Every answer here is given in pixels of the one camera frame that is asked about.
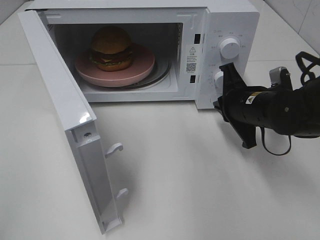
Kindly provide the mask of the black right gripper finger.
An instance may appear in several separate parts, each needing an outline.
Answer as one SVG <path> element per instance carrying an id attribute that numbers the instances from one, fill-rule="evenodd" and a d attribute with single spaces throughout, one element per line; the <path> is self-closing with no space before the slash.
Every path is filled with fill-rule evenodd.
<path id="1" fill-rule="evenodd" d="M 247 87 L 246 83 L 236 70 L 233 62 L 221 65 L 219 69 L 223 72 L 223 94 L 227 94 L 231 90 L 243 89 Z"/>
<path id="2" fill-rule="evenodd" d="M 242 147 L 251 149 L 256 143 L 256 127 L 252 124 L 236 120 L 230 114 L 230 107 L 227 103 L 218 100 L 213 102 L 213 106 L 222 115 L 225 122 L 229 123 L 242 140 Z"/>

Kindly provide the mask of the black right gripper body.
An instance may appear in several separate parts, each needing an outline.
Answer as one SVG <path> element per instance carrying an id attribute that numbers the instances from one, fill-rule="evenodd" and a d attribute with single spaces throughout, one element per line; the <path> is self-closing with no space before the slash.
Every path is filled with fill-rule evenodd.
<path id="1" fill-rule="evenodd" d="M 221 110 L 232 125 L 268 125 L 269 90 L 262 86 L 227 86 Z"/>

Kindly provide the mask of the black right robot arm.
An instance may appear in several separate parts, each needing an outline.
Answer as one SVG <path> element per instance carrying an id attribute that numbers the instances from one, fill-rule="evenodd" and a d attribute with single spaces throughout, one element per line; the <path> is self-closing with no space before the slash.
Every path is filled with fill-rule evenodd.
<path id="1" fill-rule="evenodd" d="M 320 79 L 293 89 L 290 73 L 280 66 L 269 72 L 271 86 L 248 86 L 233 63 L 219 68 L 223 73 L 222 95 L 214 103 L 223 119 L 242 140 L 256 146 L 256 128 L 279 135 L 317 138 L 320 135 Z"/>

